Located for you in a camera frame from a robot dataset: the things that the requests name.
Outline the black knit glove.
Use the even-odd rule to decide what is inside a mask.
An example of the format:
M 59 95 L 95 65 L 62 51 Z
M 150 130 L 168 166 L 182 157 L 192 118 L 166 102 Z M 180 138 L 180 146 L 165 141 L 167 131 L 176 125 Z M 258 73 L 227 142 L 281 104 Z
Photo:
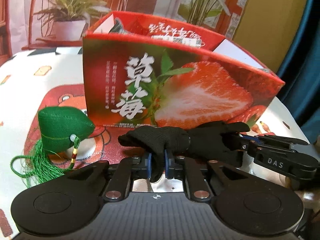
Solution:
M 242 153 L 226 146 L 233 143 L 233 135 L 250 131 L 243 122 L 227 124 L 213 121 L 192 129 L 179 127 L 140 126 L 118 137 L 125 147 L 140 147 L 151 154 L 152 183 L 157 182 L 165 169 L 165 152 L 202 162 L 218 160 L 227 164 L 242 165 Z

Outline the printed room scene backdrop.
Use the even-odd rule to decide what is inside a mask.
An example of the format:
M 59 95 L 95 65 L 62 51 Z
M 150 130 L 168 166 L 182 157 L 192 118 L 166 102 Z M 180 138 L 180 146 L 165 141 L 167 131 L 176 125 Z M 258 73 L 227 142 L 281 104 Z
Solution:
M 199 25 L 233 37 L 248 0 L 102 0 L 108 10 L 154 14 Z M 40 10 L 53 0 L 1 0 L 1 58 L 31 47 L 46 47 L 52 23 Z

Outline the teal blue curtain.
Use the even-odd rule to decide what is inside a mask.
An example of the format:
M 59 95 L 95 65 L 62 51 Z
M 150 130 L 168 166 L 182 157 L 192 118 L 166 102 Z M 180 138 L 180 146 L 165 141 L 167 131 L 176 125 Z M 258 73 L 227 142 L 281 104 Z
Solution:
M 306 0 L 299 27 L 277 75 L 278 99 L 298 126 L 319 120 L 319 0 Z

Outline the green zongzi tassel sachet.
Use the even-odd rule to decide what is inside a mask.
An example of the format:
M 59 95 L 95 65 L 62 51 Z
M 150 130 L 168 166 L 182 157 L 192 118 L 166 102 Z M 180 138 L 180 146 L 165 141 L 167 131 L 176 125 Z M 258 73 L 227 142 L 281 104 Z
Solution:
M 95 125 L 78 108 L 45 107 L 37 113 L 40 138 L 27 154 L 12 158 L 10 168 L 30 188 L 63 176 L 74 169 L 80 143 L 95 130 Z M 51 155 L 72 149 L 67 168 L 53 164 Z

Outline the red strawberry cardboard box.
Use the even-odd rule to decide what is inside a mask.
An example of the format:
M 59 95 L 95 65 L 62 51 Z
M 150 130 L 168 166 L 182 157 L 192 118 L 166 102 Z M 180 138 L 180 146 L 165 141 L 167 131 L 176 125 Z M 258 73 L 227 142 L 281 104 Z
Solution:
M 151 38 L 201 39 L 201 48 Z M 113 11 L 82 40 L 88 117 L 98 126 L 252 126 L 283 80 L 225 36 L 155 15 Z

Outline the white shipping label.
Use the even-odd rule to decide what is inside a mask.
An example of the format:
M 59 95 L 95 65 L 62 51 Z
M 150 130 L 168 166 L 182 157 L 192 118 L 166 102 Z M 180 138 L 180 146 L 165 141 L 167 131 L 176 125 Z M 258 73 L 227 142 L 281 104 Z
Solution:
M 183 44 L 190 47 L 196 47 L 196 48 L 201 48 L 206 45 L 201 39 L 198 39 L 198 38 L 175 37 L 175 36 L 166 36 L 166 35 L 152 35 L 151 38 L 168 41 L 168 42 L 179 43 L 179 44 Z

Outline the yellow board panel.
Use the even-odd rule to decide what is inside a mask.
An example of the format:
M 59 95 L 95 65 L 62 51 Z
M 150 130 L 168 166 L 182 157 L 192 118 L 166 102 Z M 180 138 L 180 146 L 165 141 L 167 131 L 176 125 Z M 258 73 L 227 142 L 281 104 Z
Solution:
M 233 41 L 276 72 L 293 41 L 306 0 L 248 0 Z

